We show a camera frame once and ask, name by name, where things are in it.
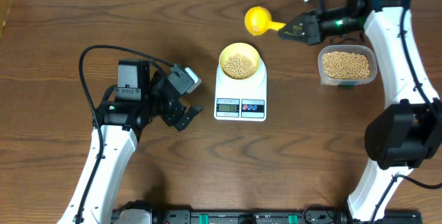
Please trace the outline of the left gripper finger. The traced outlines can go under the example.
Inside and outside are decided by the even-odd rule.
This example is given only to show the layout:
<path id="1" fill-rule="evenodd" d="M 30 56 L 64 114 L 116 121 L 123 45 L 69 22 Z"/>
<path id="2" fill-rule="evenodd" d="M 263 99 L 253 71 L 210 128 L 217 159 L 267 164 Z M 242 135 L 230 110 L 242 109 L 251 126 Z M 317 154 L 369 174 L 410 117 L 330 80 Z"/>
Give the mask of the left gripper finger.
<path id="1" fill-rule="evenodd" d="M 189 109 L 186 112 L 186 119 L 193 119 L 195 116 L 197 116 L 202 110 L 204 109 L 203 106 L 190 106 Z"/>
<path id="2" fill-rule="evenodd" d="M 187 126 L 190 124 L 190 122 L 193 120 L 192 116 L 189 115 L 183 115 L 175 124 L 174 127 L 178 131 L 183 131 Z"/>

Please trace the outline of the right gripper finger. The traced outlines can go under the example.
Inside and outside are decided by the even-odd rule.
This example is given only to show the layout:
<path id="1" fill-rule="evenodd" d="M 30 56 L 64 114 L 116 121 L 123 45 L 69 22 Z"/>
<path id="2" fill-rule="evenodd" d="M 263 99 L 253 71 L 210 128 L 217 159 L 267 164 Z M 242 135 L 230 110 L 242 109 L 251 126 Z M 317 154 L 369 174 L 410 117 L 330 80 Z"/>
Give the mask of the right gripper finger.
<path id="1" fill-rule="evenodd" d="M 287 31 L 303 31 L 304 29 L 305 29 L 304 14 L 298 15 L 285 26 L 285 30 Z"/>
<path id="2" fill-rule="evenodd" d="M 291 29 L 291 30 L 280 29 L 278 31 L 278 36 L 284 40 L 306 41 L 305 33 L 303 32 L 302 29 Z"/>

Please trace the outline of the yellow measuring scoop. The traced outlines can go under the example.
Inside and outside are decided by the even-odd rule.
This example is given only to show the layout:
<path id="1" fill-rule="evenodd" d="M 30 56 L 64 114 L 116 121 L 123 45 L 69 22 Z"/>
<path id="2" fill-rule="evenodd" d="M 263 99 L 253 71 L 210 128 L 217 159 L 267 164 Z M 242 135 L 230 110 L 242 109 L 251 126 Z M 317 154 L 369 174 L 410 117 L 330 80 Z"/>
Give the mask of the yellow measuring scoop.
<path id="1" fill-rule="evenodd" d="M 286 26 L 284 23 L 273 21 L 271 13 L 261 6 L 252 7 L 247 11 L 244 24 L 253 36 L 262 35 L 268 30 L 279 31 Z"/>

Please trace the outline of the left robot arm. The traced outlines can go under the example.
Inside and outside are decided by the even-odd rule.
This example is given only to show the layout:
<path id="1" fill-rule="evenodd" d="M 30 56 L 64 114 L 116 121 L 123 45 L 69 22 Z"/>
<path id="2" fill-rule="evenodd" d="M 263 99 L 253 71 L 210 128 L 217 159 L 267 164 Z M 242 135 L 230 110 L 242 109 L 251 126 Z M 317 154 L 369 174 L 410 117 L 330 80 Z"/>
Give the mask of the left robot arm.
<path id="1" fill-rule="evenodd" d="M 111 223 L 125 168 L 144 127 L 161 117 L 167 126 L 182 131 L 203 110 L 179 101 L 201 83 L 189 67 L 174 64 L 170 74 L 161 67 L 152 73 L 156 65 L 140 59 L 119 61 L 117 84 L 93 109 L 89 154 L 60 223 Z"/>

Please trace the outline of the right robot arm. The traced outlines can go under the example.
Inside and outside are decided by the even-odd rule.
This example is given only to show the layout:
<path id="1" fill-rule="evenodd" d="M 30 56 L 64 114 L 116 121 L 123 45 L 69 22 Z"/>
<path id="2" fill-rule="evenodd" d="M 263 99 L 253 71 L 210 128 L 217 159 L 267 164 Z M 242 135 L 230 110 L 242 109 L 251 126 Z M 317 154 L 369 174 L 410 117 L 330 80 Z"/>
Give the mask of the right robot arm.
<path id="1" fill-rule="evenodd" d="M 347 197 L 341 223 L 385 219 L 385 207 L 403 180 L 441 145 L 441 99 L 427 77 L 414 40 L 411 0 L 325 0 L 278 28 L 283 39 L 309 45 L 362 31 L 374 49 L 385 95 L 384 111 L 365 130 L 368 162 Z"/>

